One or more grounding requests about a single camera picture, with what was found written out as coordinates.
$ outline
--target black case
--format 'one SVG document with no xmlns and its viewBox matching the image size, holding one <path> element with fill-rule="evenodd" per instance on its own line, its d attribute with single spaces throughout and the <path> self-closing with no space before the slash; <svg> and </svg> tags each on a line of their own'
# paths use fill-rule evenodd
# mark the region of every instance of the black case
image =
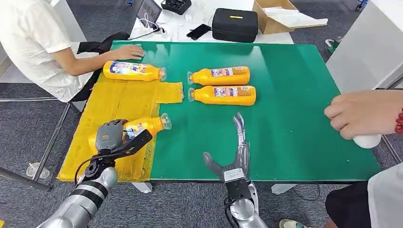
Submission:
<svg viewBox="0 0 403 228">
<path fill-rule="evenodd" d="M 164 10 L 169 10 L 179 15 L 184 14 L 191 5 L 191 0 L 166 0 L 165 4 L 161 3 L 161 7 Z"/>
<path fill-rule="evenodd" d="M 218 8 L 211 29 L 214 39 L 253 43 L 258 34 L 258 14 L 254 11 Z"/>
</svg>

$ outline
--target human hand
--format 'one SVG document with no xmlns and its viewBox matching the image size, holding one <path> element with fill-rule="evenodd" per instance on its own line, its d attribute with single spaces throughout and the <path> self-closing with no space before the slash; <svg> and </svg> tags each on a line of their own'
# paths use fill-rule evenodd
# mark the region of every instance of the human hand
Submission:
<svg viewBox="0 0 403 228">
<path fill-rule="evenodd" d="M 138 45 L 125 45 L 110 52 L 113 60 L 141 59 L 144 56 L 143 49 Z"/>
<path fill-rule="evenodd" d="M 370 90 L 335 97 L 325 115 L 345 139 L 357 135 L 391 134 L 403 107 L 403 91 Z"/>
</svg>

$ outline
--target gray carpet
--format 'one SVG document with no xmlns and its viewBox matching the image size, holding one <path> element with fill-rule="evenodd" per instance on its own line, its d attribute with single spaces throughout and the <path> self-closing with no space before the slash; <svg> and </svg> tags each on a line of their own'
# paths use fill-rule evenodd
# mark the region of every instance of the gray carpet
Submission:
<svg viewBox="0 0 403 228">
<path fill-rule="evenodd" d="M 304 13 L 315 18 L 329 18 L 327 27 L 302 29 L 291 33 L 296 43 L 316 44 L 327 60 L 324 40 L 343 36 L 358 16 L 355 0 L 294 0 Z M 101 41 L 124 30 L 130 33 L 134 15 L 125 0 L 68 0 L 88 40 Z M 47 95 L 33 84 L 0 84 L 0 98 Z M 0 167 L 25 174 L 28 162 L 40 160 L 50 135 L 63 111 L 60 102 L 0 104 Z M 0 178 L 0 220 L 9 228 L 35 227 L 46 220 L 74 188 L 72 183 L 55 179 L 71 143 L 79 114 L 70 110 L 51 156 L 46 164 L 50 177 L 44 181 L 54 185 L 51 192 L 41 192 Z M 402 139 L 391 141 L 400 151 Z M 395 164 L 385 145 L 374 149 L 382 168 Z M 324 202 L 326 195 L 342 185 L 320 185 L 319 200 L 309 202 L 293 191 L 280 196 L 271 193 L 270 183 L 256 183 L 260 215 L 271 228 L 284 218 L 297 219 L 314 227 L 328 219 Z M 296 191 L 305 198 L 317 196 L 315 185 L 298 185 Z M 158 183 L 149 194 L 138 192 L 129 183 L 120 183 L 102 205 L 90 227 L 98 228 L 221 228 L 229 227 L 223 214 L 222 200 L 226 194 L 221 184 Z"/>
</svg>

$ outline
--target white t-shirt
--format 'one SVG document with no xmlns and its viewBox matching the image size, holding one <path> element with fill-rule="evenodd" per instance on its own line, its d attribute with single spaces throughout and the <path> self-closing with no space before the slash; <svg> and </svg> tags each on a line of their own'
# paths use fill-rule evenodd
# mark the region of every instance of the white t-shirt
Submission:
<svg viewBox="0 0 403 228">
<path fill-rule="evenodd" d="M 0 42 L 15 66 L 60 101 L 71 100 L 92 75 L 69 75 L 51 53 L 71 47 L 48 0 L 1 0 Z"/>
<path fill-rule="evenodd" d="M 403 163 L 369 180 L 368 204 L 372 228 L 403 226 Z"/>
</svg>

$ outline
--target person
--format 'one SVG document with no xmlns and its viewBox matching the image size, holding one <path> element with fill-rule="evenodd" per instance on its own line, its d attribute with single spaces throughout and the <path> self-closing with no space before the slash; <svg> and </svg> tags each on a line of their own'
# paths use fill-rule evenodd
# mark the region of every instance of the person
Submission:
<svg viewBox="0 0 403 228">
<path fill-rule="evenodd" d="M 325 109 L 331 126 L 345 139 L 403 131 L 403 91 L 370 90 L 335 97 Z M 403 224 L 403 163 L 329 193 L 325 228 L 396 228 Z M 307 228 L 289 219 L 280 228 Z"/>
<path fill-rule="evenodd" d="M 70 42 L 66 28 L 51 0 L 2 0 L 0 42 L 15 66 L 31 81 L 62 102 L 87 100 L 107 61 L 140 59 L 139 46 L 128 45 L 109 51 L 116 33 L 104 42 Z M 75 54 L 99 55 L 78 58 Z"/>
</svg>

